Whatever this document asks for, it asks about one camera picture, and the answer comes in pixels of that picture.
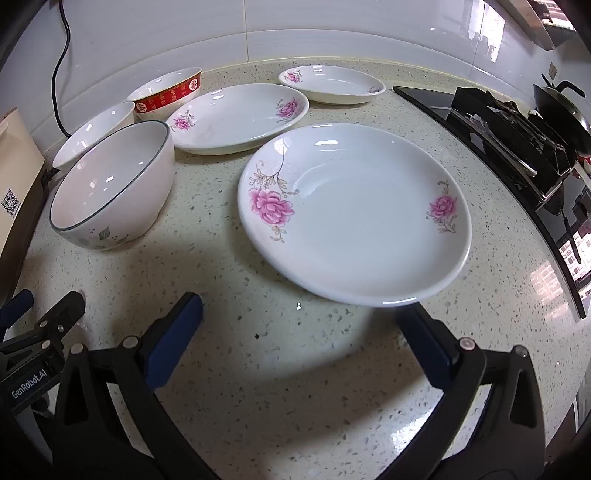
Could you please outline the green rim white bowl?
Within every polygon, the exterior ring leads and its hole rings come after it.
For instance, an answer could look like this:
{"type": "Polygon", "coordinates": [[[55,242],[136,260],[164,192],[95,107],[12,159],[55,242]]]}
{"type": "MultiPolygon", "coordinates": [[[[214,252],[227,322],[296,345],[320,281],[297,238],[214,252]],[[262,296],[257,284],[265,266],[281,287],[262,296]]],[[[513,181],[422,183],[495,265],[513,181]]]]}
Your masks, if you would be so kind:
{"type": "Polygon", "coordinates": [[[106,136],[59,184],[49,221],[81,248],[110,250],[144,235],[171,191],[175,173],[170,127],[149,120],[106,136]]]}

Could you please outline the plain white bowl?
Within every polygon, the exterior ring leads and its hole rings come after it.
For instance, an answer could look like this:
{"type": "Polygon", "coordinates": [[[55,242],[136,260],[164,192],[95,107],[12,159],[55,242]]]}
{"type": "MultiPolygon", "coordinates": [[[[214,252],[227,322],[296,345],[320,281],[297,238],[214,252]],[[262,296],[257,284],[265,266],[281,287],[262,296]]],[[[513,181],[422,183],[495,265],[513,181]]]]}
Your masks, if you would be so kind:
{"type": "Polygon", "coordinates": [[[109,134],[134,122],[135,104],[120,102],[107,108],[78,128],[56,153],[52,167],[68,171],[93,146],[109,134]]]}

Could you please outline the red band white bowl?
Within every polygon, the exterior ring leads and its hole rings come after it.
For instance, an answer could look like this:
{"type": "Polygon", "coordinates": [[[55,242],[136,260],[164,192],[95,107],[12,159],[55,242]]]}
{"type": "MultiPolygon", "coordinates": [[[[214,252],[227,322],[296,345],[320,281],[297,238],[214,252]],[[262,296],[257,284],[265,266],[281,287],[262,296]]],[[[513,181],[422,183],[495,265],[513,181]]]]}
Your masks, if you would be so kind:
{"type": "Polygon", "coordinates": [[[134,103],[134,114],[140,120],[165,121],[199,95],[201,74],[201,68],[193,67],[161,75],[136,88],[126,100],[134,103]]]}

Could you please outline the large pink flower plate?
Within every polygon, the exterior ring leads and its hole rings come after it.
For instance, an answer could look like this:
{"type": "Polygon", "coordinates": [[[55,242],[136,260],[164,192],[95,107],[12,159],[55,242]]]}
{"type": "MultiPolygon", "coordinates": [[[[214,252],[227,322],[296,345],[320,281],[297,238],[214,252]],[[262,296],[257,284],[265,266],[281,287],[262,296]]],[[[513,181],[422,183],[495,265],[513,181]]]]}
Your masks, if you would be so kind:
{"type": "Polygon", "coordinates": [[[249,240],[274,269],[341,303],[425,300],[456,279],[472,244],[467,201],[448,170],[369,126],[277,136],[245,165],[236,200],[249,240]]]}

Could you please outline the black gas stove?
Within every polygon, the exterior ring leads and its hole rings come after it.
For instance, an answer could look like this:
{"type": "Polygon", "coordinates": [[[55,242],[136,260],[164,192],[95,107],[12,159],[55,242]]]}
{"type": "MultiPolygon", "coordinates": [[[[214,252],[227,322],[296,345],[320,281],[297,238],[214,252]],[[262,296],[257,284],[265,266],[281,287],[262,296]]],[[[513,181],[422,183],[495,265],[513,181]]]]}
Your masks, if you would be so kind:
{"type": "Polygon", "coordinates": [[[581,318],[590,313],[590,181],[575,151],[537,112],[476,87],[452,93],[394,86],[473,151],[517,198],[562,271],[581,318]]]}

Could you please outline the black wok with lid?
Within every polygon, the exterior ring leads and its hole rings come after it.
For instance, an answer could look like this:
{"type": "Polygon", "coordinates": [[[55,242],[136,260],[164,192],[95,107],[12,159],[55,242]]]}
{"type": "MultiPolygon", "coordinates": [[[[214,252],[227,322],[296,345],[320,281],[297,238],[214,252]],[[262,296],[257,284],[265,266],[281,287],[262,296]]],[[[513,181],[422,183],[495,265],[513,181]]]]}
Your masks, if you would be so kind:
{"type": "Polygon", "coordinates": [[[544,87],[533,85],[537,111],[573,150],[590,155],[590,122],[563,94],[565,89],[570,89],[584,98],[585,92],[567,80],[555,86],[544,75],[542,79],[546,83],[544,87]]]}

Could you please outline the steel range hood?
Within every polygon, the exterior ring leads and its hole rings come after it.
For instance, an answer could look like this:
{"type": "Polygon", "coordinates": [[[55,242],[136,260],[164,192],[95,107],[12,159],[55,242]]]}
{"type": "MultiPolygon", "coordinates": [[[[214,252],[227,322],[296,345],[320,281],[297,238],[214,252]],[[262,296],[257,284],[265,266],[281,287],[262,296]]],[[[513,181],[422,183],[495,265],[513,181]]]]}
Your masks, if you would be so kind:
{"type": "Polygon", "coordinates": [[[578,35],[575,26],[555,1],[497,0],[530,39],[545,51],[578,35]]]}

